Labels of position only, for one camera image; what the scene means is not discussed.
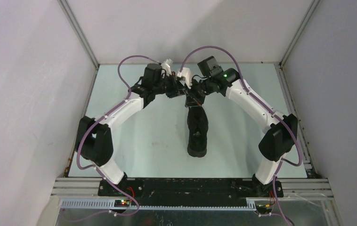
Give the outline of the black sneaker shoe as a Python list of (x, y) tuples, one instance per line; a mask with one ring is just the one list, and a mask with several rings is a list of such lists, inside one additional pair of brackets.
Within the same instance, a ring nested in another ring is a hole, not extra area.
[(207, 132), (209, 123), (202, 107), (188, 109), (187, 126), (189, 129), (187, 152), (192, 157), (202, 158), (207, 153)]

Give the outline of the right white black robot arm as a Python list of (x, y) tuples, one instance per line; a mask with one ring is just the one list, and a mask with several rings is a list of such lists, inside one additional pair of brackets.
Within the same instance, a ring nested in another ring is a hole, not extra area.
[(191, 70), (184, 66), (177, 74), (184, 78), (193, 96), (220, 93), (238, 104), (264, 133), (258, 145), (262, 160), (254, 175), (257, 181), (253, 183), (252, 189), (257, 196), (266, 196), (272, 190), (270, 182), (277, 174), (280, 162), (297, 144), (297, 117), (293, 114), (285, 115), (270, 106), (243, 78), (239, 65), (223, 70), (215, 57), (211, 56), (198, 63), (198, 67), (206, 78), (203, 81), (193, 81)]

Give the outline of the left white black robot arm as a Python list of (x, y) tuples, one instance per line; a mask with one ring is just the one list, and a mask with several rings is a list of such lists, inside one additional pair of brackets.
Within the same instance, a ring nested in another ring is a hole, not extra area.
[(116, 196), (126, 194), (128, 184), (124, 181), (126, 173), (113, 159), (113, 131), (137, 112), (143, 110), (157, 95), (177, 90), (171, 70), (172, 61), (150, 63), (138, 83), (130, 87), (127, 96), (107, 112), (98, 117), (84, 116), (80, 119), (75, 151), (76, 164), (84, 170), (80, 159), (86, 159), (104, 180), (110, 183), (109, 189)]

